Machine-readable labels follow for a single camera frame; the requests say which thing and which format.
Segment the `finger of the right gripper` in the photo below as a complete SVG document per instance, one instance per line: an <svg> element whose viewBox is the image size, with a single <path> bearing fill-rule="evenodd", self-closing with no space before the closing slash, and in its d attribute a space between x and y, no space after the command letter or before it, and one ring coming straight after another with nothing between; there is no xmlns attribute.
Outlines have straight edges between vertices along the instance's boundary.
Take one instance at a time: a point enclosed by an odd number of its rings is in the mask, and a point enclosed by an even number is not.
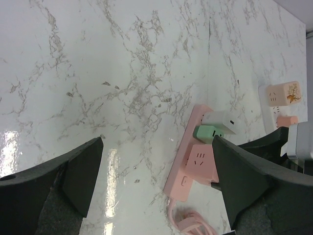
<svg viewBox="0 0 313 235"><path fill-rule="evenodd" d="M216 189L218 191L222 191L220 183L212 182L210 185L211 185L212 188L214 188L214 189Z"/></svg>
<svg viewBox="0 0 313 235"><path fill-rule="evenodd" d="M281 156L281 148L288 141L289 128L279 127L272 133L239 145L245 151L266 159L275 164L283 164L287 159L287 154Z"/></svg>

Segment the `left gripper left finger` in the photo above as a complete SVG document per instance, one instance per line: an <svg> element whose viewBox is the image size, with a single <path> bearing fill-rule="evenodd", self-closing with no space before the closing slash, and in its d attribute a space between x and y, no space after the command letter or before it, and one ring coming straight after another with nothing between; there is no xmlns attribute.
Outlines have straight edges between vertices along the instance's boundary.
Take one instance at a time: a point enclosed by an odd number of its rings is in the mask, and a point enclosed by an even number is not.
<svg viewBox="0 0 313 235"><path fill-rule="evenodd" d="M100 137L0 179L2 235L77 235L87 217L103 152Z"/></svg>

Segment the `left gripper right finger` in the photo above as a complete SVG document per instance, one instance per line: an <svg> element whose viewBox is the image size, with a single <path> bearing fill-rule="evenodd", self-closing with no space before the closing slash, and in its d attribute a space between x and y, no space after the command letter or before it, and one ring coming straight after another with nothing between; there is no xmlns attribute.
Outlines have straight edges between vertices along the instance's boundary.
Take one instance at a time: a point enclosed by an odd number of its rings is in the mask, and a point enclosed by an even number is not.
<svg viewBox="0 0 313 235"><path fill-rule="evenodd" d="M213 139L227 217L237 235L311 235L313 178Z"/></svg>

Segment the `pink cube socket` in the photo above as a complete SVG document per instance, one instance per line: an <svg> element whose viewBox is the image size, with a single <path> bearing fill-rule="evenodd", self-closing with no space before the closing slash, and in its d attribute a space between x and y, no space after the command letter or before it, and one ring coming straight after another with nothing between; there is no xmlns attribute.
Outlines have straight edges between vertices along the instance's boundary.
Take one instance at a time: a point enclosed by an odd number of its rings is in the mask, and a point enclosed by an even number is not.
<svg viewBox="0 0 313 235"><path fill-rule="evenodd" d="M185 173L202 185L219 183L211 144L194 144L187 159Z"/></svg>

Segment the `small salmon charger plug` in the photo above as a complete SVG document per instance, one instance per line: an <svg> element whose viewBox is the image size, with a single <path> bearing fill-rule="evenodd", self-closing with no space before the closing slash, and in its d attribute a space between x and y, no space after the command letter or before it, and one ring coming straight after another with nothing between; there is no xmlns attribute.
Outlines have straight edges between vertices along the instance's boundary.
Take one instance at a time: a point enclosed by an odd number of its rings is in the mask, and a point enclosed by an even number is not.
<svg viewBox="0 0 313 235"><path fill-rule="evenodd" d="M277 121L277 128L290 127L291 125L298 123L298 117L297 116L279 116L276 121Z"/></svg>

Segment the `white triangular power strip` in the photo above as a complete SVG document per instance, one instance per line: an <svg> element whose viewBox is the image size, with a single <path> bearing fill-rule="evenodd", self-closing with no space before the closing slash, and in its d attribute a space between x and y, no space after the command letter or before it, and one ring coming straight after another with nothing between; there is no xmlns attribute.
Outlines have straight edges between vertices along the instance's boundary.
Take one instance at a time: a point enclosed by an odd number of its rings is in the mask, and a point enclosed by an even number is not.
<svg viewBox="0 0 313 235"><path fill-rule="evenodd" d="M262 85L258 88L263 123L266 134L277 129L277 117L279 112L279 93L270 84Z"/></svg>

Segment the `pink power strip with cord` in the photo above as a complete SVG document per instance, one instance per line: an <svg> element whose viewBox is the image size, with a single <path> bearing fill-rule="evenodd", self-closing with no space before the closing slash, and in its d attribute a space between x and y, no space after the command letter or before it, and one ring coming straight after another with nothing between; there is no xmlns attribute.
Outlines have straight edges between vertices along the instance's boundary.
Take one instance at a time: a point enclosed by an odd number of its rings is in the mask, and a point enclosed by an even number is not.
<svg viewBox="0 0 313 235"><path fill-rule="evenodd" d="M204 144L193 137L194 130L201 124L203 116L211 111L206 105L194 106L163 190L169 197L168 219L185 235L217 234L196 211L186 211L178 215L179 220L173 215L176 202L187 201L194 181L207 186L219 181L212 145Z"/></svg>

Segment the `white charger adapter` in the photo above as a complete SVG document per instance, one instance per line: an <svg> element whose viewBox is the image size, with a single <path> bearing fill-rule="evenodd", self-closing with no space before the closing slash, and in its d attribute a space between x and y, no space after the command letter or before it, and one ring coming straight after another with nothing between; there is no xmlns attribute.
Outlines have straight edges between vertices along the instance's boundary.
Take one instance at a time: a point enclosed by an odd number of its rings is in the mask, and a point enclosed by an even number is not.
<svg viewBox="0 0 313 235"><path fill-rule="evenodd" d="M230 111L211 111L203 115L202 125L211 125L225 134L236 135L241 129L241 121Z"/></svg>

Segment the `green cube plug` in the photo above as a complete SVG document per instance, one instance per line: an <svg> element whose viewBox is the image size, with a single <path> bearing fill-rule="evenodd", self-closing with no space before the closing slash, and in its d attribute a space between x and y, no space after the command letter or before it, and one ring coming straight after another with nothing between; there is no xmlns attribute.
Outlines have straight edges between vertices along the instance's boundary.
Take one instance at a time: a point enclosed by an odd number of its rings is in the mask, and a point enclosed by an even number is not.
<svg viewBox="0 0 313 235"><path fill-rule="evenodd" d="M212 144L215 136L224 137L224 132L212 125L196 126L193 137L205 144Z"/></svg>

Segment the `beige deer cube socket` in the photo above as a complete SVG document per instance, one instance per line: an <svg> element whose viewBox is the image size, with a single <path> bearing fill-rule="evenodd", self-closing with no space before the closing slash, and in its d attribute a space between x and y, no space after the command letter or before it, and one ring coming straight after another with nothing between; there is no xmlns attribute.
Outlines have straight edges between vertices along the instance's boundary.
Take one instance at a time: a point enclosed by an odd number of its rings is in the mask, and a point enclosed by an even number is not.
<svg viewBox="0 0 313 235"><path fill-rule="evenodd" d="M298 81L269 85L266 87L266 94L270 107L289 106L302 100Z"/></svg>

